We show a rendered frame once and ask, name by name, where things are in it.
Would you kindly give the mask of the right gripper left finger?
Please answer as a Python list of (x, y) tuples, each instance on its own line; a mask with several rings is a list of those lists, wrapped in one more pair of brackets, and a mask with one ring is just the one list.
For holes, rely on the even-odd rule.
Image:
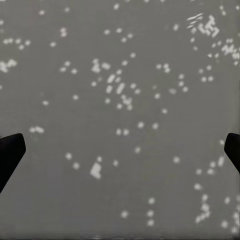
[(22, 133), (0, 138), (0, 193), (26, 153)]

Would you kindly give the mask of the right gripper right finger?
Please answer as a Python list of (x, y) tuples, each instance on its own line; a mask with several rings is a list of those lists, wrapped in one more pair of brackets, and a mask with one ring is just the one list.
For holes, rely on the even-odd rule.
[(240, 172), (240, 135), (229, 133), (227, 135), (224, 151)]

